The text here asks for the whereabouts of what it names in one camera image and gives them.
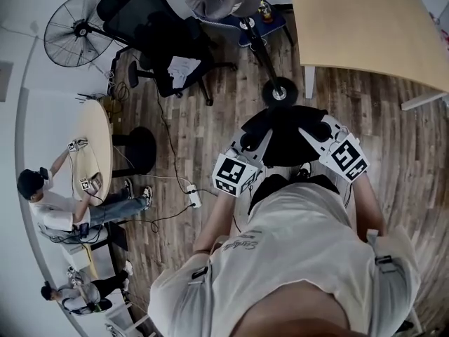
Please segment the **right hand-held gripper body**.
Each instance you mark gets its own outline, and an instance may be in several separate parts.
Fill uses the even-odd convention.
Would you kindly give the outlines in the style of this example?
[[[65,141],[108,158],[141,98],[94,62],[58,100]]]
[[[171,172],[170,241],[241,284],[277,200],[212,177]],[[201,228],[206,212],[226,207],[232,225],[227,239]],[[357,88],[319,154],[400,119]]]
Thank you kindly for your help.
[[[329,114],[308,130],[299,127],[298,131],[319,155],[319,162],[348,183],[354,182],[370,166],[360,140]]]

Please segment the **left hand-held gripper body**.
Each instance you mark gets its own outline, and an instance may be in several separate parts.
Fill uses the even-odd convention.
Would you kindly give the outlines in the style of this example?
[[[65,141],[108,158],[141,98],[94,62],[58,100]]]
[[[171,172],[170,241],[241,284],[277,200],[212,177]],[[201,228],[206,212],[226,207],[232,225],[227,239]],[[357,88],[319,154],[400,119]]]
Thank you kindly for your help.
[[[263,136],[243,129],[237,131],[229,147],[217,158],[212,174],[214,187],[233,197],[243,194],[262,171],[272,133],[271,128]]]

